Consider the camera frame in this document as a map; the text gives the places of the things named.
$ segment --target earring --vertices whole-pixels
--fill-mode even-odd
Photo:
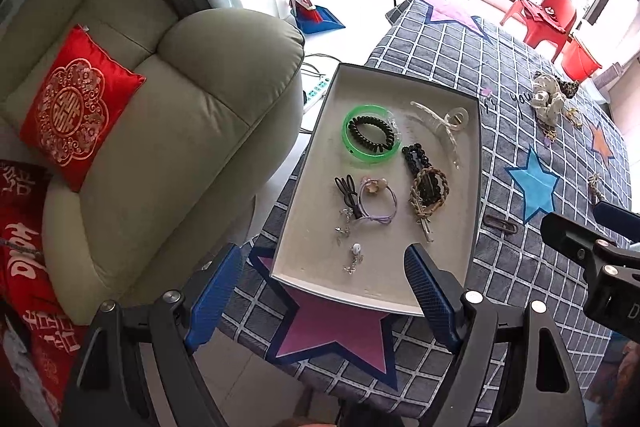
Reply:
[[[353,216],[352,208],[343,208],[340,213],[344,216],[344,226],[343,227],[335,227],[335,231],[338,233],[338,237],[336,238],[338,241],[338,245],[340,245],[340,239],[343,237],[349,237],[351,235],[351,230],[349,229],[349,223],[351,222],[351,217]]]
[[[364,256],[362,255],[362,247],[359,243],[355,243],[349,251],[351,252],[351,264],[344,267],[344,271],[352,275],[356,271],[356,266],[362,263]]]

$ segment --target embroidered floral pattern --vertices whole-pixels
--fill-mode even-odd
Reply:
[[[38,139],[58,165],[85,160],[94,152],[109,122],[103,92],[104,75],[85,58],[56,68],[46,80],[36,111]]]

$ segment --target red blanket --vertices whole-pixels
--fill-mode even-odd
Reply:
[[[86,327],[62,311],[42,254],[46,169],[0,160],[0,295],[31,330],[31,358],[56,420]]]
[[[542,6],[538,6],[530,0],[520,1],[522,3],[522,7],[524,8],[524,15],[527,19],[532,19],[537,22],[545,22],[563,35],[566,33],[566,30],[559,24],[558,19],[556,19],[555,15],[547,13]]]

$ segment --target green bangle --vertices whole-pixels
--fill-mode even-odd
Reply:
[[[383,152],[382,154],[370,154],[362,151],[358,145],[351,140],[348,129],[349,122],[357,116],[365,115],[383,118],[388,121],[391,128],[396,130],[396,141],[390,151]],[[359,105],[358,107],[351,109],[347,116],[344,117],[344,121],[342,122],[342,142],[344,143],[344,146],[347,147],[347,150],[358,160],[366,163],[379,163],[391,158],[391,156],[396,154],[400,148],[400,134],[397,129],[393,114],[384,107],[380,107],[379,105]]]

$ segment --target power strip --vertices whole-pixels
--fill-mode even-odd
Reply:
[[[324,98],[330,84],[331,79],[326,76],[324,78],[320,78],[318,83],[311,90],[306,92],[306,103],[303,109],[304,112],[307,112]]]

